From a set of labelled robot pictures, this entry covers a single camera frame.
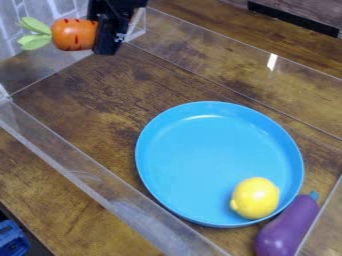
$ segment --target purple eggplant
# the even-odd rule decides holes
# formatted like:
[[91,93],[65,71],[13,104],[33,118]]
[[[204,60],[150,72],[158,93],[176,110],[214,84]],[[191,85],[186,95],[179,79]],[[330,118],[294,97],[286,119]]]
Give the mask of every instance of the purple eggplant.
[[266,224],[255,239],[258,256],[294,256],[319,212],[319,195],[298,195],[281,215]]

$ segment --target wood grain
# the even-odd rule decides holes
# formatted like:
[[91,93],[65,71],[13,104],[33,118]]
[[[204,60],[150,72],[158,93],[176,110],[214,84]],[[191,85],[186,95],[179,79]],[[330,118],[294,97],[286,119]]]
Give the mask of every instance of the wood grain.
[[252,0],[252,2],[273,7],[318,21],[335,28],[342,28],[342,3],[338,0]]
[[162,255],[3,130],[0,137],[1,203],[55,255]]
[[342,77],[341,40],[218,0],[151,0],[151,7],[293,61]]
[[[152,0],[151,6],[342,77],[341,43],[329,37],[214,0]],[[16,59],[13,63],[19,65],[20,61]],[[29,70],[29,62],[21,67]],[[234,81],[231,90],[126,45],[115,57],[91,56],[36,83],[15,96],[15,102],[150,197],[134,161],[136,138],[148,121],[163,110],[184,102],[220,100],[239,103],[269,115],[290,132],[306,162],[302,192],[317,190],[322,204],[341,175],[342,144],[337,136],[322,132],[321,125],[339,134],[339,123],[317,121],[317,128],[313,128],[282,113],[290,103],[282,104],[282,112],[261,104],[255,99],[274,97],[275,102],[279,92],[269,96],[263,93],[261,84],[247,78],[254,69],[251,65],[250,69],[236,70],[248,72],[246,78],[239,76]],[[298,76],[287,75],[282,81],[289,79],[298,81]],[[286,88],[282,88],[283,93],[294,95],[295,90],[286,91]],[[315,92],[315,95],[335,94],[333,98],[337,97],[335,102],[339,102],[339,87],[333,87],[330,92],[323,87],[309,88],[309,93]],[[322,118],[327,118],[323,120],[339,115],[335,103],[337,109],[330,113],[329,101],[319,97],[311,99],[322,107]],[[301,103],[311,106],[307,100]],[[301,111],[307,111],[306,118],[314,120],[317,113],[305,106],[295,117],[301,116]],[[162,255],[4,131],[0,131],[0,151],[1,201],[56,255]],[[263,224],[231,230],[190,225],[232,255],[248,256]]]
[[176,19],[162,19],[160,13],[150,11],[147,16],[148,33],[135,46],[342,138],[341,79],[279,57],[270,68],[269,52]]
[[[134,161],[139,132],[163,110],[198,100],[236,102],[286,126],[306,161],[303,192],[318,190],[323,201],[341,174],[339,140],[130,46],[115,58],[87,58],[16,95],[15,100],[150,197]],[[261,225],[231,230],[190,225],[232,255],[252,255]]]

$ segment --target wooden table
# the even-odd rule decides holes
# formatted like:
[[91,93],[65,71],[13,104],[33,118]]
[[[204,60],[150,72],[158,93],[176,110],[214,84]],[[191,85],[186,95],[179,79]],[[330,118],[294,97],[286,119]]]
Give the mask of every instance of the wooden table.
[[[341,41],[333,38],[214,0],[152,0],[151,6],[342,76]],[[254,65],[240,69],[239,74],[246,72],[258,78]],[[215,72],[215,65],[206,75],[211,72]],[[248,106],[279,122],[294,137],[306,162],[302,192],[315,189],[322,194],[322,203],[342,167],[341,83],[310,86],[297,75],[285,77],[285,81],[294,79],[291,81],[305,90],[298,97],[298,91],[287,88],[269,91],[247,77],[243,81],[240,78],[226,81],[222,77],[212,82],[124,45],[115,57],[86,58],[17,93],[13,99],[150,197],[135,169],[134,147],[151,118],[170,107],[199,100]],[[297,100],[285,101],[285,95],[293,95]],[[56,255],[162,255],[4,131],[0,137],[1,202]],[[190,225],[232,255],[252,255],[252,239],[262,224],[219,230]]]

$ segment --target wooden surface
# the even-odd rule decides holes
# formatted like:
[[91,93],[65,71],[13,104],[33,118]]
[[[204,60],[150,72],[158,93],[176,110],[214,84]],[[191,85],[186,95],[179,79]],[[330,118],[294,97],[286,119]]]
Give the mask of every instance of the wooden surface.
[[342,42],[219,0],[152,0],[151,7],[295,62],[342,77]]
[[[277,24],[273,23],[269,27],[270,20],[259,19],[254,14],[243,13],[240,10],[227,11],[220,3],[208,0],[196,4],[194,1],[182,3],[158,0],[151,4],[188,18],[192,22],[198,21],[199,25],[218,32],[235,35],[246,42],[254,36],[251,40],[254,45],[270,47],[270,50],[278,49],[277,51],[283,55],[294,54],[298,60],[311,66],[333,74],[341,74],[338,70],[341,56],[333,54],[337,44],[331,41],[331,44],[325,45],[330,42],[326,37],[315,36],[321,51],[303,51],[313,39],[306,38],[306,32],[277,23],[278,29],[286,27],[297,34],[297,39],[278,32],[278,35],[286,37],[285,43],[273,40],[273,44],[270,37],[266,40],[261,38],[261,31],[263,28],[265,34],[270,36],[275,30],[270,32],[267,29]],[[223,15],[228,13],[238,18],[226,19],[223,22]],[[250,35],[243,19],[254,20],[254,18],[255,23],[263,24],[263,27],[259,32]],[[302,42],[301,51],[289,44],[287,39],[298,44]],[[302,192],[317,190],[322,194],[322,203],[342,169],[342,142],[338,138],[341,130],[337,128],[339,123],[329,121],[323,123],[325,130],[331,131],[330,135],[321,131],[322,124],[317,123],[317,128],[313,128],[302,122],[302,119],[314,122],[317,118],[326,118],[325,115],[334,119],[339,112],[333,109],[331,112],[323,111],[319,112],[321,114],[307,112],[306,115],[301,115],[299,109],[294,113],[295,118],[291,118],[255,101],[258,97],[262,97],[263,101],[267,98],[263,96],[262,84],[250,86],[246,91],[250,81],[244,81],[232,90],[234,84],[227,83],[222,86],[224,81],[223,77],[222,81],[212,83],[132,46],[124,45],[115,57],[91,56],[36,83],[15,96],[15,102],[150,197],[134,162],[135,142],[147,122],[163,110],[184,102],[220,100],[239,103],[269,115],[290,132],[306,162]],[[341,95],[341,86],[337,85],[334,90],[325,90],[319,86],[309,88],[309,97],[319,94],[322,90],[322,93],[330,97],[333,106],[337,106],[339,98],[335,94]],[[277,97],[279,94],[269,97],[267,102],[275,104]],[[325,101],[315,98],[315,102],[319,105]],[[310,101],[306,99],[302,104],[305,111]],[[330,109],[331,105],[322,103],[321,106],[323,109]],[[4,131],[0,131],[0,138],[1,201],[56,255],[162,254]],[[252,239],[262,224],[240,229],[219,230],[190,225],[232,255],[252,255]]]
[[[223,1],[247,7],[246,0]],[[342,3],[338,0],[252,0],[251,2],[342,29]]]

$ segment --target transparent acrylic panel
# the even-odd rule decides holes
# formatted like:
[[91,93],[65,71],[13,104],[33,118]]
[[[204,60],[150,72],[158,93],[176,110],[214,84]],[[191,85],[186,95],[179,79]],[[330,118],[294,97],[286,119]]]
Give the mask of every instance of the transparent acrylic panel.
[[[333,136],[342,137],[341,78],[151,8],[147,9],[146,24],[147,33],[132,40],[131,45]],[[317,104],[322,99],[323,108]]]
[[[126,37],[127,42],[144,34],[144,10],[144,8],[136,10]],[[86,11],[86,9],[76,10],[65,17],[84,17]],[[19,47],[16,40],[25,33],[27,32],[23,30],[21,33],[13,38],[0,41],[0,46],[8,46],[11,43]],[[11,55],[8,55],[7,59],[0,59],[0,84],[3,85],[8,94],[13,94],[71,66],[91,54],[91,50],[71,52],[60,51],[52,44],[35,51],[20,51],[16,56],[11,57]]]
[[[142,14],[140,17],[143,23],[136,23],[136,31],[144,32],[147,19],[147,33],[132,37],[131,45],[273,109],[286,110],[287,115],[321,127],[333,136],[341,136],[339,78],[151,8],[147,8],[147,16]],[[0,64],[0,82],[9,94],[60,71],[90,53],[64,55],[53,52],[53,48],[45,48],[41,52],[25,54],[28,61],[24,66],[19,63],[21,58],[11,60],[13,69],[8,68],[8,62]],[[80,54],[77,60],[72,54]],[[12,79],[4,79],[8,74],[13,74]],[[5,93],[3,95],[1,127],[168,255],[227,255],[12,103]],[[327,110],[315,104],[319,97],[330,105],[325,108]]]
[[0,127],[167,255],[230,255],[9,100]]
[[342,176],[307,232],[298,256],[342,255]]

